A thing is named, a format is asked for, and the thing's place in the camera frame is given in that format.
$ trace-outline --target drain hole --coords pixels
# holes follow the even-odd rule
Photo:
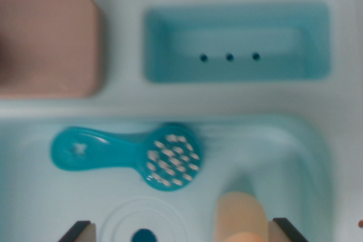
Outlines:
[[[233,55],[232,55],[231,53],[227,53],[227,54],[226,54],[226,59],[227,59],[229,62],[231,62],[231,61],[233,61],[233,60],[234,60],[234,57],[233,57]]]
[[[208,60],[208,57],[207,57],[207,55],[205,55],[205,54],[200,54],[199,59],[200,59],[202,62],[206,62],[206,61]]]
[[[157,242],[157,237],[149,229],[140,229],[134,233],[131,242]]]
[[[259,53],[254,52],[252,53],[252,59],[254,59],[255,61],[259,61],[261,59],[261,56]]]

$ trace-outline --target sink drain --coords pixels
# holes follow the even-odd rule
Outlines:
[[[100,229],[100,242],[188,242],[184,224],[168,204],[141,198],[110,213]]]

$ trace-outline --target light blue plastic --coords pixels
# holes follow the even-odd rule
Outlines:
[[[50,143],[67,126],[119,131],[123,138],[141,133],[132,140],[140,143],[144,133],[162,125],[161,120],[121,118],[0,124],[0,241],[57,241],[80,219],[96,224],[98,242],[129,241],[145,227],[159,241],[166,235],[175,236],[175,242],[212,241],[217,200],[232,190],[253,194],[269,220],[287,217],[308,241],[333,241],[332,154],[322,135],[296,118],[262,115],[187,123],[202,143],[202,169],[183,190],[168,193],[147,186],[131,168],[68,172],[49,158]],[[133,201],[142,207],[136,209]],[[135,220],[125,220],[126,214]]]
[[[87,128],[71,127],[55,137],[51,157],[57,167],[68,171],[82,171],[102,167],[131,167],[138,171],[153,188],[162,191],[173,191],[185,187],[191,181],[185,179],[183,173],[178,171],[175,165],[169,163],[170,169],[175,171],[175,174],[171,176],[147,157],[149,150],[161,150],[155,145],[154,141],[160,141],[169,149],[175,146],[184,147],[184,154],[186,154],[188,150],[185,148],[184,143],[170,143],[165,139],[165,136],[170,134],[186,138],[193,153],[199,157],[197,160],[189,157],[190,161],[186,165],[193,163],[200,169],[202,154],[198,140],[192,132],[177,125],[161,127],[149,135],[116,135]],[[168,156],[162,152],[159,152],[159,156],[160,160],[168,161]],[[170,185],[167,186],[160,180],[155,179],[152,176],[152,171],[146,166],[147,163],[156,165],[156,172],[160,174],[162,179],[167,180]],[[198,172],[199,170],[187,167],[185,173],[194,179]],[[175,184],[173,179],[178,179],[183,184]]]
[[[330,70],[323,2],[157,7],[145,29],[145,74],[153,82],[308,80]]]

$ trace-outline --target white bristle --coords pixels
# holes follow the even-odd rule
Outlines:
[[[188,175],[188,174],[183,174],[183,177],[186,179],[186,180],[188,180],[188,181],[192,181],[193,180],[193,178],[192,178],[192,176],[191,175]]]
[[[164,162],[164,161],[159,161],[159,166],[162,168],[162,169],[166,169],[166,168],[169,168],[169,165]]]
[[[168,180],[162,179],[161,181],[165,186],[170,186],[170,182]]]
[[[185,138],[185,136],[178,136],[178,140],[183,143],[187,142],[187,139]]]
[[[176,166],[180,165],[180,161],[177,158],[171,158],[169,161]]]
[[[194,151],[193,147],[191,144],[187,143],[185,144],[185,146],[187,147],[187,149],[189,149],[190,151]]]
[[[173,150],[178,154],[183,154],[184,150],[181,147],[173,147]]]
[[[191,157],[196,159],[196,160],[199,160],[199,156],[195,153],[191,153]]]
[[[170,169],[170,168],[166,168],[165,169],[165,172],[166,173],[168,173],[169,175],[171,175],[171,176],[175,176],[175,171],[174,170],[172,170],[172,169]]]
[[[178,137],[175,134],[169,134],[165,136],[165,139],[167,139],[169,142],[177,142]]]
[[[185,155],[180,156],[180,158],[181,158],[181,160],[184,160],[186,162],[190,161],[189,157],[185,156]]]
[[[161,152],[164,153],[168,157],[173,157],[175,155],[174,152],[172,152],[172,150],[168,150],[168,149],[163,149]]]
[[[183,167],[182,165],[178,166],[176,169],[179,170],[180,172],[187,171],[187,169],[185,167]]]
[[[149,151],[147,151],[147,157],[148,157],[150,160],[154,161],[154,162],[157,162],[157,161],[158,161],[158,159],[159,159],[158,152],[157,152],[157,151],[155,151],[155,150],[149,150]]]
[[[189,164],[189,167],[192,169],[192,170],[195,170],[195,171],[198,171],[199,170],[199,167],[195,164]]]
[[[159,181],[161,179],[160,175],[156,174],[155,172],[152,174],[154,179],[156,179],[157,181]]]
[[[148,168],[149,170],[151,170],[151,171],[155,171],[155,170],[157,170],[157,168],[156,168],[153,164],[151,164],[150,162],[147,162],[147,163],[146,163],[146,166],[147,166],[147,168]]]
[[[154,141],[154,144],[158,147],[158,148],[165,148],[164,144],[162,142],[159,141]]]
[[[172,182],[176,185],[179,185],[179,186],[182,186],[183,185],[183,182],[181,180],[178,180],[178,179],[172,179]]]

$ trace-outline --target pink soap bar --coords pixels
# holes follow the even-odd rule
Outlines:
[[[89,96],[100,54],[93,0],[0,0],[0,99]]]

